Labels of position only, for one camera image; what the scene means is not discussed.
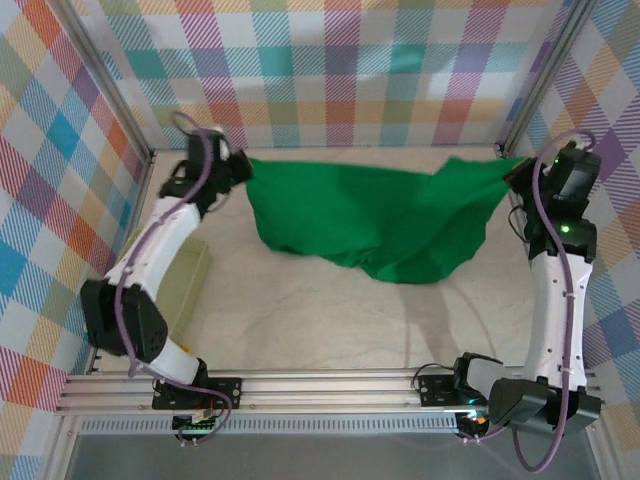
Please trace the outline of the green t-shirt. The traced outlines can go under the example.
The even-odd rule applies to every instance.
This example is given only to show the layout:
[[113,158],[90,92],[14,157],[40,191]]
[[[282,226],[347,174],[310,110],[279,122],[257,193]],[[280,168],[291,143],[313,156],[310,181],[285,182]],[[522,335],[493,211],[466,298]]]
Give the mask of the green t-shirt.
[[436,172],[253,160],[261,241],[394,284],[432,284],[471,260],[518,159],[449,158]]

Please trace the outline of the light green plastic basket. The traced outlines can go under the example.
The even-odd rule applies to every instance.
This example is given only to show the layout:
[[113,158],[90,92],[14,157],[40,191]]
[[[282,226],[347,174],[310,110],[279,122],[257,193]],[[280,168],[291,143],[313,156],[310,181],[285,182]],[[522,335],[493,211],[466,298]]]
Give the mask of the light green plastic basket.
[[155,305],[167,323],[169,338],[177,344],[182,344],[211,263],[208,245],[189,237],[160,283]]

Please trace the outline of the grey metal sheet panel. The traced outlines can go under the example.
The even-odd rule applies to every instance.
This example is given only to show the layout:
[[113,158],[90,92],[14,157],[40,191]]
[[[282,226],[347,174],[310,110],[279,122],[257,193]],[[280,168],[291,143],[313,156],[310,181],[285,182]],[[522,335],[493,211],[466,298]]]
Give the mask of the grey metal sheet panel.
[[532,475],[509,435],[224,435],[198,448],[171,436],[83,436],[65,480],[601,480],[585,435]]

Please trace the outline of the aluminium frame post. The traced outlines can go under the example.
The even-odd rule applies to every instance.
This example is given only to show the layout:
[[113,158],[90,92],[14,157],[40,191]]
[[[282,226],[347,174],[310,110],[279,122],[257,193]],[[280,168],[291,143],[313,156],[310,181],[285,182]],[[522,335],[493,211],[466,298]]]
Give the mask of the aluminium frame post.
[[115,116],[121,122],[124,132],[134,145],[134,149],[148,165],[152,165],[154,150],[145,139],[114,77],[108,72],[99,49],[91,40],[87,29],[71,5],[70,0],[45,1],[69,35],[71,43],[78,50],[86,69],[113,109]]
[[506,97],[504,123],[494,143],[497,157],[516,153],[535,110],[597,3],[598,0],[549,0],[544,7]]

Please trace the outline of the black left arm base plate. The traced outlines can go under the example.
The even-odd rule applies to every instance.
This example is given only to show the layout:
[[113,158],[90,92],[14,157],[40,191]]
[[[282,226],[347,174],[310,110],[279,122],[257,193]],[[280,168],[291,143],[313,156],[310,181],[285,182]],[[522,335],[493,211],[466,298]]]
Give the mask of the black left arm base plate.
[[[154,391],[151,407],[153,410],[204,410],[209,408],[222,409],[225,401],[208,393],[195,392],[178,388],[171,384],[154,380]],[[215,390],[226,395],[231,401],[231,408],[237,409],[242,394],[242,379],[233,377],[206,378],[201,389]]]

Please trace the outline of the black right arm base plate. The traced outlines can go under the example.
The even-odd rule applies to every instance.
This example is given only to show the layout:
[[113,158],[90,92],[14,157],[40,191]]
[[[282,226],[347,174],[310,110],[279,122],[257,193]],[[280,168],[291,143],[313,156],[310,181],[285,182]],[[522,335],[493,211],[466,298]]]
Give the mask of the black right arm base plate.
[[462,386],[452,374],[419,375],[413,386],[422,407],[427,406],[486,406],[488,400],[477,390]]

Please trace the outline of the aluminium mounting rail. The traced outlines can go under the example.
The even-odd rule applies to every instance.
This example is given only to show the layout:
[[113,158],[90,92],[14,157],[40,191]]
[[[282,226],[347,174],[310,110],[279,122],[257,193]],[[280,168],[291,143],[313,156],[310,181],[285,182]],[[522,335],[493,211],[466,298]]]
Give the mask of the aluminium mounting rail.
[[[218,378],[239,378],[237,414],[382,414],[419,411],[466,412],[486,408],[434,395],[425,407],[411,385],[412,369],[329,369],[212,371]],[[152,378],[123,372],[98,372],[68,378],[58,415],[160,414]]]

